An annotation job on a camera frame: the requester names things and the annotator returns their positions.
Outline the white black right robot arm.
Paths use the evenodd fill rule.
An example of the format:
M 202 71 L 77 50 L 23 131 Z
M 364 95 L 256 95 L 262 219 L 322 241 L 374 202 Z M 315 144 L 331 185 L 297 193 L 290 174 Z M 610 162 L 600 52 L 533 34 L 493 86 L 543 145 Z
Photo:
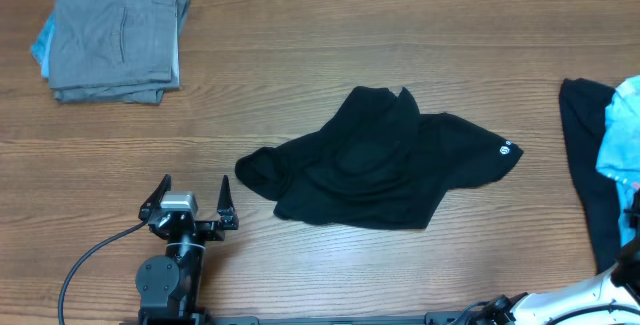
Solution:
M 463 324 L 637 324 L 639 238 L 623 246 L 606 271 L 561 290 L 504 295 L 460 315 Z

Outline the light blue printed shirt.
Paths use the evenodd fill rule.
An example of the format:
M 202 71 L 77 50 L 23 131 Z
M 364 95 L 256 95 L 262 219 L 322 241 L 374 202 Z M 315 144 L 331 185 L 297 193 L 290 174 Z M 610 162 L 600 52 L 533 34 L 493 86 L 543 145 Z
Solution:
M 639 230 L 639 210 L 634 207 L 639 192 L 639 77 L 625 79 L 605 108 L 605 134 L 600 145 L 596 170 L 613 180 L 620 215 L 620 244 L 626 245 Z

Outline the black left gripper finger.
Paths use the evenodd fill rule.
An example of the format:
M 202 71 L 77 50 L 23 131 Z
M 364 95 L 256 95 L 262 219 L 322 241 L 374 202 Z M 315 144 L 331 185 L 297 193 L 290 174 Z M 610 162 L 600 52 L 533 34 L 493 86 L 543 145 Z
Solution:
M 160 203 L 164 195 L 171 190 L 171 184 L 171 176 L 169 174 L 165 174 L 160 184 L 141 205 L 138 214 L 138 218 L 141 221 L 148 221 L 152 213 L 160 208 Z
M 221 183 L 217 213 L 221 229 L 238 229 L 239 217 L 233 204 L 229 178 L 224 176 Z

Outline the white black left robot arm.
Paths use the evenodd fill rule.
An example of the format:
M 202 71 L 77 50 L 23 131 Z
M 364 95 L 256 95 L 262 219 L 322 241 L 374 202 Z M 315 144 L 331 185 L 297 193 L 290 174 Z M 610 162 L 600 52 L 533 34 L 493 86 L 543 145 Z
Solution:
M 139 219 L 166 242 L 165 253 L 145 260 L 137 270 L 139 324 L 212 324 L 209 311 L 198 305 L 206 244 L 223 241 L 239 227 L 229 179 L 222 179 L 217 204 L 219 218 L 199 220 L 195 195 L 173 191 L 165 175 L 141 205 Z

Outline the black t-shirt with logo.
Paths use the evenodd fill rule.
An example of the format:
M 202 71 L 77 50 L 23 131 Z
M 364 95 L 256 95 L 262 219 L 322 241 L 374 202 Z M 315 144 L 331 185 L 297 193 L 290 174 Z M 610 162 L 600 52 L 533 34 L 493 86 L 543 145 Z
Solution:
M 448 191 L 499 181 L 522 154 L 461 117 L 421 113 L 407 89 L 356 87 L 320 130 L 256 150 L 235 174 L 283 220 L 424 229 Z

